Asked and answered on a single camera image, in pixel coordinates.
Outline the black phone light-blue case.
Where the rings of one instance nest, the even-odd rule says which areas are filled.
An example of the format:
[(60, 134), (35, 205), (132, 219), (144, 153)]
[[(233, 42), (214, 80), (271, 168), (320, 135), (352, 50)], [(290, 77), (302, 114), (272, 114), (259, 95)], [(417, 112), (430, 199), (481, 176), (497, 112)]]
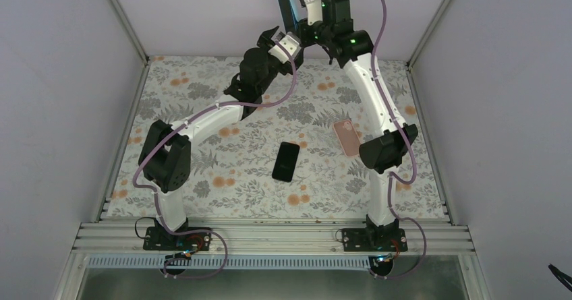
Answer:
[(281, 17), (286, 32), (296, 33), (298, 29), (299, 18), (297, 16), (297, 7), (293, 0), (277, 0)]

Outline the pink phone case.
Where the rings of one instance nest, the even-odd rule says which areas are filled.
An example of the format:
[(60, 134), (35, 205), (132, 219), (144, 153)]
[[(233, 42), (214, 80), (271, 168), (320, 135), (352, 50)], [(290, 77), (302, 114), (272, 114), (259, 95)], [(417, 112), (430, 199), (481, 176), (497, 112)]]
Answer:
[(344, 155), (354, 157), (359, 154), (361, 141), (351, 120), (333, 123), (333, 131), (341, 145)]

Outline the black smartphone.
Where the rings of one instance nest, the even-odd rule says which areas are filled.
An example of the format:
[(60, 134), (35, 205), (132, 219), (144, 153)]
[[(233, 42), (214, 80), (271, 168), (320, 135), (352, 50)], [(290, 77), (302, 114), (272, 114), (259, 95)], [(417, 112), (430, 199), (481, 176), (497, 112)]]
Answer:
[(300, 146), (290, 142), (282, 142), (272, 171), (272, 178), (277, 181), (291, 182), (297, 164)]

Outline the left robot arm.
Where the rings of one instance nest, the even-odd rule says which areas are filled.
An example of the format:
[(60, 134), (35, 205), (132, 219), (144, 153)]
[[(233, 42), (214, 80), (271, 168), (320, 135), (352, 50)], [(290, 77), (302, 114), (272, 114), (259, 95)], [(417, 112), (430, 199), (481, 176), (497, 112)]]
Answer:
[(187, 216), (178, 189), (187, 181), (191, 170), (192, 150), (218, 130), (244, 120), (264, 108), (263, 96), (278, 74), (290, 74), (292, 84), (277, 106), (293, 93), (297, 69), (304, 61), (300, 37), (283, 34), (273, 28), (264, 31), (256, 47), (247, 50), (239, 64), (239, 73), (227, 89), (211, 105), (174, 123), (155, 121), (148, 131), (132, 179), (140, 188), (143, 175), (152, 190), (156, 221), (163, 228), (161, 241), (170, 249), (183, 247), (188, 240)]

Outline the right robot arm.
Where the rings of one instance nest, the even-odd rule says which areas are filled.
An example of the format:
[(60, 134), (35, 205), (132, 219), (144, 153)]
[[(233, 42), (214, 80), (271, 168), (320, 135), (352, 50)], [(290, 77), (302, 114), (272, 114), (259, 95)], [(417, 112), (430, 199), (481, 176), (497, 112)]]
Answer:
[(362, 163), (370, 169), (372, 192), (364, 229), (367, 246), (381, 251), (397, 235), (399, 222), (388, 203), (390, 181), (418, 136), (417, 126), (401, 116), (381, 77), (374, 43), (355, 30), (349, 0), (300, 0), (306, 18), (297, 31), (305, 47), (317, 44), (336, 61), (355, 86), (369, 118), (373, 138), (360, 145)]

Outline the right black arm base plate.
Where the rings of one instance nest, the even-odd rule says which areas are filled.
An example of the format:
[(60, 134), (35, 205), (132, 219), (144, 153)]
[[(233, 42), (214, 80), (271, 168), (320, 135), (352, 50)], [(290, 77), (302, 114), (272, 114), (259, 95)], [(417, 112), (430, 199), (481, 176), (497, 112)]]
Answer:
[(367, 228), (348, 228), (341, 232), (345, 252), (408, 251), (404, 229), (379, 233)]

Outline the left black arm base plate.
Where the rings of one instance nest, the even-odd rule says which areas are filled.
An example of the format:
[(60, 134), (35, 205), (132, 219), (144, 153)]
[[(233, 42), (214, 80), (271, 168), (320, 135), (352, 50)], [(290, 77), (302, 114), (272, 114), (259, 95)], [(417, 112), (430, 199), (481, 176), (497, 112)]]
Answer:
[(148, 227), (142, 249), (146, 251), (208, 251), (212, 234), (204, 231), (170, 235), (162, 227)]

